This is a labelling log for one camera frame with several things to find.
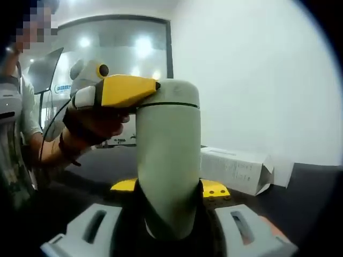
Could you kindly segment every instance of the white box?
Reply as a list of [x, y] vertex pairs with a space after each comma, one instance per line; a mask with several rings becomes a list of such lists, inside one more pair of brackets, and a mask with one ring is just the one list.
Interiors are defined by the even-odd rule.
[[228, 188], [257, 195], [273, 183], [274, 166], [267, 154], [202, 148], [200, 177], [223, 183]]

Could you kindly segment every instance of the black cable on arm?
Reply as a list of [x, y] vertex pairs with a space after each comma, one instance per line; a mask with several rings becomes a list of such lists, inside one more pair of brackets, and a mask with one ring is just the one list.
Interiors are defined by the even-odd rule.
[[41, 151], [40, 151], [40, 155], [39, 155], [39, 163], [42, 162], [42, 154], [43, 154], [43, 145], [44, 145], [44, 142], [45, 142], [45, 138], [47, 137], [47, 134], [48, 134], [48, 131], [51, 127], [51, 125], [53, 124], [53, 122], [55, 121], [57, 115], [63, 110], [64, 107], [66, 107], [68, 105], [68, 103], [71, 101], [71, 99], [69, 99], [67, 101], [67, 103], [65, 103], [59, 110], [58, 112], [56, 113], [56, 115], [53, 117], [53, 119], [51, 120], [51, 122], [49, 123], [49, 126], [47, 128], [47, 130], [45, 131], [44, 133], [44, 136], [43, 136], [43, 141], [42, 141], [42, 145], [41, 145]]

